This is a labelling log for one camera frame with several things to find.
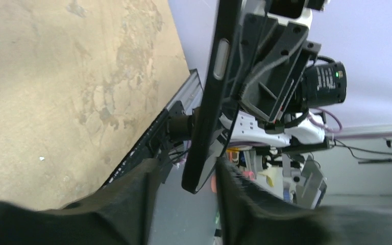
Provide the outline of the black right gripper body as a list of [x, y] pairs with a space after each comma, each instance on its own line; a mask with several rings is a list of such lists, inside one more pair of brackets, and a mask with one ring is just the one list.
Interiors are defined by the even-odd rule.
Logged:
[[346, 99], [347, 75], [341, 62], [316, 53], [317, 44], [304, 42], [295, 52], [267, 51], [286, 57], [267, 78], [267, 112], [294, 113], [341, 104]]

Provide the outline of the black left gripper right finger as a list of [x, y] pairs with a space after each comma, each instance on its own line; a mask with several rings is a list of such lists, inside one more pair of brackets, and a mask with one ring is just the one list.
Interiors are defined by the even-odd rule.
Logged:
[[215, 163], [223, 244], [392, 244], [392, 206], [286, 202], [225, 158]]

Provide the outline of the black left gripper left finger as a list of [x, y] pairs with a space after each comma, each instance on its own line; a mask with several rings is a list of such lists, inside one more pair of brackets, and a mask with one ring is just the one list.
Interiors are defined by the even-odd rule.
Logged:
[[159, 188], [159, 161], [62, 209], [34, 211], [0, 202], [0, 244], [148, 244]]

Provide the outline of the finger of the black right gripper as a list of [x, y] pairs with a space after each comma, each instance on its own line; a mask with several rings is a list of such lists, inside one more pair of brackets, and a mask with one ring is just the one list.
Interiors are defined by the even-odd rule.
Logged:
[[297, 83], [291, 74], [297, 64], [309, 27], [264, 17], [256, 46], [255, 64], [240, 90], [240, 105], [265, 123], [276, 121], [291, 88]]
[[241, 4], [235, 26], [230, 64], [228, 65], [228, 101], [238, 100], [238, 92], [253, 66], [259, 39], [272, 1], [254, 1], [255, 9]]

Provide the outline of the black phone case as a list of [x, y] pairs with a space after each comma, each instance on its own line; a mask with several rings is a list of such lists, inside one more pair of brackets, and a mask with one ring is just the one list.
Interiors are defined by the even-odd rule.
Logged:
[[225, 98], [231, 49], [242, 1], [219, 1], [202, 101], [192, 118], [191, 147], [183, 170], [182, 188], [196, 194]]

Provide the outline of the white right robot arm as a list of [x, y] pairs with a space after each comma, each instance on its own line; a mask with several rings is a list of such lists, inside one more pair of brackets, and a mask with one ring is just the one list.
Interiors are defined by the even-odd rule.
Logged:
[[308, 40], [313, 11], [327, 1], [259, 1], [240, 11], [227, 44], [226, 94], [220, 120], [234, 145], [284, 148], [317, 144], [330, 131], [313, 109], [346, 99], [344, 65]]

